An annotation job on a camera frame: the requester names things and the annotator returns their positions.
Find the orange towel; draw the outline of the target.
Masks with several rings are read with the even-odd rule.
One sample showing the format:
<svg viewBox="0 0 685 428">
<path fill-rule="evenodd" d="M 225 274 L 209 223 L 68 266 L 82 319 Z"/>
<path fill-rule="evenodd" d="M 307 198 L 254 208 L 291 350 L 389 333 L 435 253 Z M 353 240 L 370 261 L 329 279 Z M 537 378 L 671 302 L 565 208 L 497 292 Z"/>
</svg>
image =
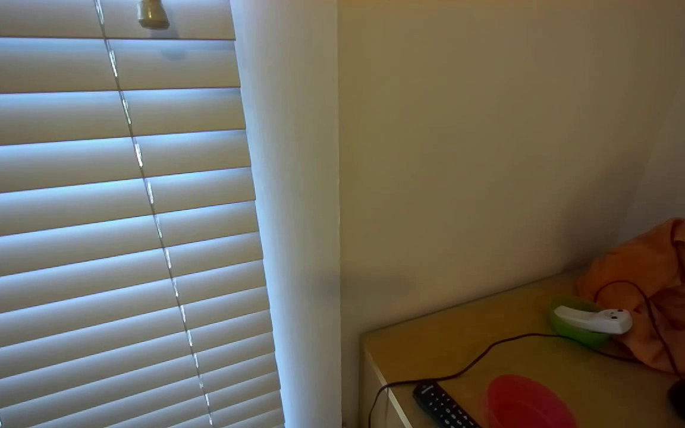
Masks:
<svg viewBox="0 0 685 428">
<path fill-rule="evenodd" d="M 624 348 L 646 367 L 685 375 L 685 218 L 671 218 L 595 259 L 579 296 L 629 309 Z"/>
</svg>

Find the pink bowl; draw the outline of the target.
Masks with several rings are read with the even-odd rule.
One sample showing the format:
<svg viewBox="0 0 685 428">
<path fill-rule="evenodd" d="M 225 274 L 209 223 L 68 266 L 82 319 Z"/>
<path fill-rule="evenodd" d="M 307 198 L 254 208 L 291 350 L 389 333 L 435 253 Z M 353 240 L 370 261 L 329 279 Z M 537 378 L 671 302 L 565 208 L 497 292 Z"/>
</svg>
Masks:
<svg viewBox="0 0 685 428">
<path fill-rule="evenodd" d="M 497 375 L 485 396 L 491 428 L 577 428 L 571 410 L 543 384 Z"/>
</svg>

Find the wooden dresser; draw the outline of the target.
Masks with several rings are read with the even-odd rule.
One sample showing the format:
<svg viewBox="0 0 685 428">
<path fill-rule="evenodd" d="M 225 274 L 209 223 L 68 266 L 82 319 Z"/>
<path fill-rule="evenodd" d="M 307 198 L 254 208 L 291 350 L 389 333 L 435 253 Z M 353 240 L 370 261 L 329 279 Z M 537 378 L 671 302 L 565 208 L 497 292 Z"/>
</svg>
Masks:
<svg viewBox="0 0 685 428">
<path fill-rule="evenodd" d="M 433 428 L 413 397 L 442 387 L 489 428 L 489 386 L 526 375 L 559 396 L 579 428 L 685 428 L 668 404 L 673 374 L 652 372 L 618 346 L 604 352 L 556 338 L 553 306 L 574 302 L 579 271 L 512 289 L 363 338 L 363 428 Z"/>
</svg>

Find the black remote control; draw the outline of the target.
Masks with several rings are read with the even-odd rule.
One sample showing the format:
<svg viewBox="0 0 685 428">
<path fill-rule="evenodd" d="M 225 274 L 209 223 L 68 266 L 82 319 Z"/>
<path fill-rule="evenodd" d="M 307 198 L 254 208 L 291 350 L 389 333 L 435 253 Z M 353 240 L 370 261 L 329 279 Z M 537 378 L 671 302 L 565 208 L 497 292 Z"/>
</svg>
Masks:
<svg viewBox="0 0 685 428">
<path fill-rule="evenodd" d="M 419 384 L 414 400 L 440 428 L 482 428 L 438 384 Z"/>
</svg>

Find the green bowl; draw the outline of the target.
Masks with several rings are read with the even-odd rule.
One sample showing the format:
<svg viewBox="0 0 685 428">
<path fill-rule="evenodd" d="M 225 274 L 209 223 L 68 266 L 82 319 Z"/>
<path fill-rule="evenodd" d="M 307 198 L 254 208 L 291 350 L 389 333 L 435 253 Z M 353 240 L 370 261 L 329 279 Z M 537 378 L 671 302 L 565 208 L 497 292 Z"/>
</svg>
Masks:
<svg viewBox="0 0 685 428">
<path fill-rule="evenodd" d="M 602 350 L 612 342 L 612 335 L 606 335 L 606 333 L 586 330 L 586 328 L 579 328 L 579 325 L 561 321 L 554 315 L 559 306 L 553 306 L 548 315 L 548 325 L 553 328 L 554 335 L 561 335 L 561 338 L 574 341 L 574 342 L 590 348 L 590 350 Z"/>
</svg>

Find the white game controller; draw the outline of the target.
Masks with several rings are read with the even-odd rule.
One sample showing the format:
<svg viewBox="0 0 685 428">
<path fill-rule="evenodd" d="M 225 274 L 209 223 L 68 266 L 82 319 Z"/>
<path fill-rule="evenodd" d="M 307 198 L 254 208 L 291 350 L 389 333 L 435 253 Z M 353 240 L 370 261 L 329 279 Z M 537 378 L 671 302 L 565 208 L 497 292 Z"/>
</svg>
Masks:
<svg viewBox="0 0 685 428">
<path fill-rule="evenodd" d="M 574 309 L 574 306 L 556 306 L 554 317 L 570 325 L 606 333 L 606 335 L 624 335 L 633 328 L 633 317 L 627 309 Z"/>
</svg>

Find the white window blinds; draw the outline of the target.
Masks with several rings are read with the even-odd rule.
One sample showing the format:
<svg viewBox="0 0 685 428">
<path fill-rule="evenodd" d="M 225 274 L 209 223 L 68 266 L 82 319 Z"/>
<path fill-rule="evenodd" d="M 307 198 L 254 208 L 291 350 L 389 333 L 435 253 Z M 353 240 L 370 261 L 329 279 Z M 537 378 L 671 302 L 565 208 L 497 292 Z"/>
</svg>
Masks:
<svg viewBox="0 0 685 428">
<path fill-rule="evenodd" d="M 284 428 L 231 0 L 0 0 L 0 428 Z"/>
</svg>

